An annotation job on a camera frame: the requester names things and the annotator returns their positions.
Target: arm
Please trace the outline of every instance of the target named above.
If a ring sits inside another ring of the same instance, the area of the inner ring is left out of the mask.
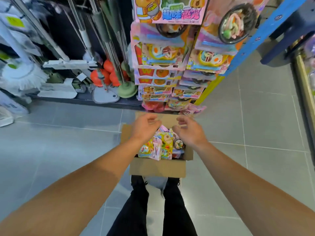
[[[145,114],[131,138],[93,162],[59,179],[0,223],[0,235],[79,235],[97,214],[120,177],[153,137],[161,122]]]
[[[193,147],[240,218],[254,236],[314,235],[315,212],[216,149],[202,127],[178,118],[173,130]]]

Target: right hand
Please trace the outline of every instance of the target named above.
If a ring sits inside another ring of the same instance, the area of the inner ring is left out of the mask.
[[[186,145],[196,147],[200,144],[208,143],[202,127],[195,120],[188,116],[181,116],[176,120],[179,125],[187,125],[186,127],[173,126],[172,128]]]

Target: hand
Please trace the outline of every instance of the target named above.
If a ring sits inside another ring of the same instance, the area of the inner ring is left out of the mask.
[[[157,115],[153,113],[147,113],[138,117],[133,124],[131,138],[139,141],[141,145],[146,144],[162,124],[156,118]]]
[[[195,120],[188,116],[182,116],[178,117],[177,121],[179,125],[187,125],[185,127],[173,126],[172,128],[186,145],[196,147],[200,144],[208,143],[202,127]]]

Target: left hand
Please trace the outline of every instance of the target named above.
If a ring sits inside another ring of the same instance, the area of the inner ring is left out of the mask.
[[[153,113],[147,113],[138,117],[133,124],[131,138],[139,141],[141,145],[146,144],[162,124],[156,118],[157,115]]]

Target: mop head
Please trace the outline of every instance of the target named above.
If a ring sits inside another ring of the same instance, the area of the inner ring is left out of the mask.
[[[35,63],[21,63],[16,69],[6,65],[2,70],[0,86],[20,90],[39,89],[48,78],[49,76]]]

